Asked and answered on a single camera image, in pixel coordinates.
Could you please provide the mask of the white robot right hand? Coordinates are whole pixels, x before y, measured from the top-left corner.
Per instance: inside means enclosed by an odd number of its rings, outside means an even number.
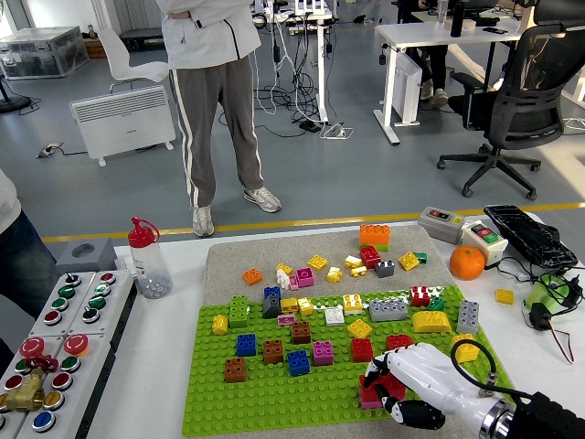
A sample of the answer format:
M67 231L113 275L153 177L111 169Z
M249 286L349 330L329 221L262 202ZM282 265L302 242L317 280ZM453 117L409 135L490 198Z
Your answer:
M504 405L500 397L482 397L467 372L458 372L451 359L435 346L418 343L387 351L368 364L367 388L379 376L392 374L420 398L400 401L378 386L379 399L397 423L423 429L437 429L447 414L456 415L477 436L488 434L489 420Z

